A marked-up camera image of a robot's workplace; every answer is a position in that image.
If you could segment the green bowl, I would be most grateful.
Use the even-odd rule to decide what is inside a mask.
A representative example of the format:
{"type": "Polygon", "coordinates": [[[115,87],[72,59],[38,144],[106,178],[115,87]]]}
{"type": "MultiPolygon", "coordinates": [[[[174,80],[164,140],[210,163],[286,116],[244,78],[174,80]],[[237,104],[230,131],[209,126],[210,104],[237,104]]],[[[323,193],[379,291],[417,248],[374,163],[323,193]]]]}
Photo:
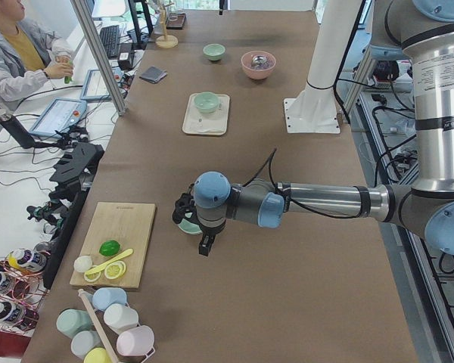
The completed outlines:
{"type": "Polygon", "coordinates": [[[198,225],[195,223],[189,222],[186,219],[183,219],[179,224],[178,227],[180,228],[181,231],[183,231],[186,234],[191,234],[191,235],[197,235],[197,234],[202,234],[202,230],[198,225]]]}
{"type": "Polygon", "coordinates": [[[213,43],[205,45],[203,48],[204,57],[209,61],[220,61],[226,52],[224,45],[213,43]]]}
{"type": "Polygon", "coordinates": [[[194,96],[194,106],[200,113],[213,113],[219,104],[219,97],[213,92],[201,92],[194,96]]]}

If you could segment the lemon slice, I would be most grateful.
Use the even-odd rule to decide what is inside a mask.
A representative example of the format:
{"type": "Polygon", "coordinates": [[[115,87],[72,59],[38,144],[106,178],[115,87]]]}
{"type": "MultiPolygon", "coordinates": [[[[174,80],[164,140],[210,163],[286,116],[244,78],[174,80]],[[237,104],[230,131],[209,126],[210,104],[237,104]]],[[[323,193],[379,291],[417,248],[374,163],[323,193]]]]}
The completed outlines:
{"type": "Polygon", "coordinates": [[[100,272],[95,272],[91,274],[83,274],[83,278],[86,282],[88,283],[94,283],[96,282],[99,278],[101,277],[101,271],[100,272]]]}
{"type": "Polygon", "coordinates": [[[112,262],[104,269],[104,276],[108,280],[116,280],[126,273],[126,263],[122,260],[112,262]]]}

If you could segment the cream rabbit tray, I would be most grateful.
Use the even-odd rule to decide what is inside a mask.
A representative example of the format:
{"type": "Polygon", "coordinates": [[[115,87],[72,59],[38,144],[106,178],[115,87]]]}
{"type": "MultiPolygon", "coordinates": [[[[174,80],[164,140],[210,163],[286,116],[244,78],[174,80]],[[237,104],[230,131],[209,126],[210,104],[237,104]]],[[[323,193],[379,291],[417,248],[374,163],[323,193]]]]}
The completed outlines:
{"type": "Polygon", "coordinates": [[[227,132],[230,97],[217,94],[219,106],[215,112],[201,113],[194,105],[198,93],[190,94],[182,124],[182,131],[187,135],[220,136],[227,132]]]}

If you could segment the green bowl on tray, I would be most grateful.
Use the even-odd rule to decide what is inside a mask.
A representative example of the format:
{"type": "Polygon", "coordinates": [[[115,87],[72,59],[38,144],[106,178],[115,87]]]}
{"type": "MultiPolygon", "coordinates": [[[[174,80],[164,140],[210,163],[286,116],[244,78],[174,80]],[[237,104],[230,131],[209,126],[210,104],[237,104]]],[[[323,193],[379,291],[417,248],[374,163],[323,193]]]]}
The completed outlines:
{"type": "Polygon", "coordinates": [[[213,92],[201,92],[194,96],[194,106],[200,113],[213,113],[219,104],[219,97],[213,92]]]}

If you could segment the white cup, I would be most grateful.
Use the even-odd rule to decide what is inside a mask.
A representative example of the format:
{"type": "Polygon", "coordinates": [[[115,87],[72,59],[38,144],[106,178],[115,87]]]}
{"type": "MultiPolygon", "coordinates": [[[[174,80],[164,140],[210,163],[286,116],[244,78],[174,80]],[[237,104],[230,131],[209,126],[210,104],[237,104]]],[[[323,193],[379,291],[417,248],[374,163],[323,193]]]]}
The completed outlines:
{"type": "Polygon", "coordinates": [[[137,327],[139,317],[136,310],[129,306],[123,306],[119,303],[114,303],[104,311],[105,324],[116,334],[137,327]]]}

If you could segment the black tool stand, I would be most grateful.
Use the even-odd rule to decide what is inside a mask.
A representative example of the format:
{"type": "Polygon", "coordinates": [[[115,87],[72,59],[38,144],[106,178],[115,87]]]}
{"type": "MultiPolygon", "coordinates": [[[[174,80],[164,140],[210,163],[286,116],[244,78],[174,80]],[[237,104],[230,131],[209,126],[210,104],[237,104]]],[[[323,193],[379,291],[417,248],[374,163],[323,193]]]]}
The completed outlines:
{"type": "Polygon", "coordinates": [[[75,198],[86,188],[83,184],[94,177],[104,149],[99,144],[78,143],[71,151],[66,151],[53,166],[54,174],[49,179],[57,185],[49,193],[50,200],[43,206],[28,206],[29,220],[45,220],[56,228],[61,228],[70,214],[75,198]]]}

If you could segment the blue cup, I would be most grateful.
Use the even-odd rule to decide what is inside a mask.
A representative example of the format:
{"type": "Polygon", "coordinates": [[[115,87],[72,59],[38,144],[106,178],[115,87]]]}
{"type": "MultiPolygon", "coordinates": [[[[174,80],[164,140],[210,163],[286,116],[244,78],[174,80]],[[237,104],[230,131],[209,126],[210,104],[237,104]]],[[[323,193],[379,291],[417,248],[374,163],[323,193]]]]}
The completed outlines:
{"type": "Polygon", "coordinates": [[[115,303],[122,306],[128,304],[126,291],[120,287],[102,287],[96,290],[92,296],[92,305],[101,311],[105,311],[115,303]]]}

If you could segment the grey folded cloth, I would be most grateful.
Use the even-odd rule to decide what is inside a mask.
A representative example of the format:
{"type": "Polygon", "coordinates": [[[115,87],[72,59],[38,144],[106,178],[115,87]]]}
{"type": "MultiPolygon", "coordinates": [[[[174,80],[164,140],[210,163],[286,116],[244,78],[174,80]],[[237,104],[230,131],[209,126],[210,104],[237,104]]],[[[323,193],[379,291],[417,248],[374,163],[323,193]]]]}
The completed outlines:
{"type": "Polygon", "coordinates": [[[144,71],[141,75],[140,75],[140,79],[146,81],[146,82],[149,82],[149,83],[152,83],[152,84],[156,84],[158,83],[160,80],[162,80],[164,77],[166,77],[168,74],[167,71],[165,70],[162,70],[158,67],[155,67],[155,66],[151,66],[149,68],[146,69],[146,71],[144,71]]]}

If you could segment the teach pendant tablet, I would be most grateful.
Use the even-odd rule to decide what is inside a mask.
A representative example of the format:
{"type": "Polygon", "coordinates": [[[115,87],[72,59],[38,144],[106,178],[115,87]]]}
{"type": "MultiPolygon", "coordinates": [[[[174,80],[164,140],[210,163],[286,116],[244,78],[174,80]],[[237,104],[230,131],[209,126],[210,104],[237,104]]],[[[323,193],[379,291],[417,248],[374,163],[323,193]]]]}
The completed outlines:
{"type": "Polygon", "coordinates": [[[79,122],[86,109],[84,100],[56,98],[35,121],[29,133],[41,138],[60,138],[62,132],[79,122]]]}
{"type": "Polygon", "coordinates": [[[83,101],[108,101],[110,94],[99,69],[91,69],[86,73],[82,84],[80,99],[83,101]]]}

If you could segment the yellow cup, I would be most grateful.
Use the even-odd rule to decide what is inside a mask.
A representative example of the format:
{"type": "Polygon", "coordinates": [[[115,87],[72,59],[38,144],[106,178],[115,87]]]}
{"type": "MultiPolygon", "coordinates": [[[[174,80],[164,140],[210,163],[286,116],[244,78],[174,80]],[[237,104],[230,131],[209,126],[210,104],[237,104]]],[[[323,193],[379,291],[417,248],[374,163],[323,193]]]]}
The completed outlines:
{"type": "Polygon", "coordinates": [[[84,363],[111,363],[110,356],[107,353],[107,350],[102,347],[96,347],[90,350],[84,360],[84,363]]]}

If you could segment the green cup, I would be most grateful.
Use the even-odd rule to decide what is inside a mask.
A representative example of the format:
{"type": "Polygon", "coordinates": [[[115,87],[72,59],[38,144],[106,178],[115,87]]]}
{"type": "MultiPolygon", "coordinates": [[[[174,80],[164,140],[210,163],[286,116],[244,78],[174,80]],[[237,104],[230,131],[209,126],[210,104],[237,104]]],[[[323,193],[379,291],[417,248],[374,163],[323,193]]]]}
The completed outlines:
{"type": "Polygon", "coordinates": [[[84,310],[63,310],[56,320],[58,331],[70,339],[73,339],[81,331],[91,330],[92,327],[92,320],[88,312],[84,310]]]}

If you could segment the metal scoop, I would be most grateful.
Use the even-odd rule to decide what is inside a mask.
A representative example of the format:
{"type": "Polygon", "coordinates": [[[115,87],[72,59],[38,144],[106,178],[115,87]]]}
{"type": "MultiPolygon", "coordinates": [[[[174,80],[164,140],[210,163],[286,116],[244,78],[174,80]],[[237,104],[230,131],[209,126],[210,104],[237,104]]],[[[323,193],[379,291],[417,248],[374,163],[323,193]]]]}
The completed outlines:
{"type": "Polygon", "coordinates": [[[268,57],[263,54],[256,54],[252,57],[250,67],[253,69],[262,69],[268,62],[268,57]]]}

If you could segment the wooden mug tree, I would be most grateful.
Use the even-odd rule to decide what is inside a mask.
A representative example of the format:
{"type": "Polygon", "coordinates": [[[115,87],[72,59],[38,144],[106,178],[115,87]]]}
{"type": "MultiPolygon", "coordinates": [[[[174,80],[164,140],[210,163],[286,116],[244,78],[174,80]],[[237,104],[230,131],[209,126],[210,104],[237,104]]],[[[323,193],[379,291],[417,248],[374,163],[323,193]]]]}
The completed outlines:
{"type": "Polygon", "coordinates": [[[160,25],[162,29],[162,34],[155,39],[155,43],[160,48],[174,48],[178,45],[178,39],[170,35],[166,28],[167,22],[167,7],[172,4],[172,2],[166,3],[165,1],[153,1],[154,7],[159,11],[160,15],[160,25]]]}

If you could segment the seated person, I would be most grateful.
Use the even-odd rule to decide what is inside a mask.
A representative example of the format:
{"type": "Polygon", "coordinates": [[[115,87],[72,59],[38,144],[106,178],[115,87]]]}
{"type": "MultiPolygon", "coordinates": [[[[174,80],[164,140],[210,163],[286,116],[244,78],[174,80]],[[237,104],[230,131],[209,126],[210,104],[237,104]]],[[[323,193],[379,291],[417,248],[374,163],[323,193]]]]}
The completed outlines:
{"type": "Polygon", "coordinates": [[[20,1],[0,1],[0,109],[18,104],[50,79],[73,76],[73,50],[55,31],[26,18],[20,1]]]}

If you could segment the aluminium frame post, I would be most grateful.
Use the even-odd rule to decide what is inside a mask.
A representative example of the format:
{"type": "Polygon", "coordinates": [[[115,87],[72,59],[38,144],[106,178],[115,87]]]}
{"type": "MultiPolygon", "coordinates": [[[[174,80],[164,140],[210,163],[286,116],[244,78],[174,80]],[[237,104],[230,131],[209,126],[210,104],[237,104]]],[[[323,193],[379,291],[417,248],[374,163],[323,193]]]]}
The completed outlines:
{"type": "Polygon", "coordinates": [[[119,116],[126,112],[126,103],[121,94],[120,88],[114,78],[113,71],[110,67],[109,60],[101,43],[98,31],[94,25],[94,21],[89,13],[87,4],[81,0],[70,0],[72,8],[75,12],[79,25],[82,28],[83,34],[89,45],[89,49],[101,73],[104,84],[110,95],[119,116]]]}

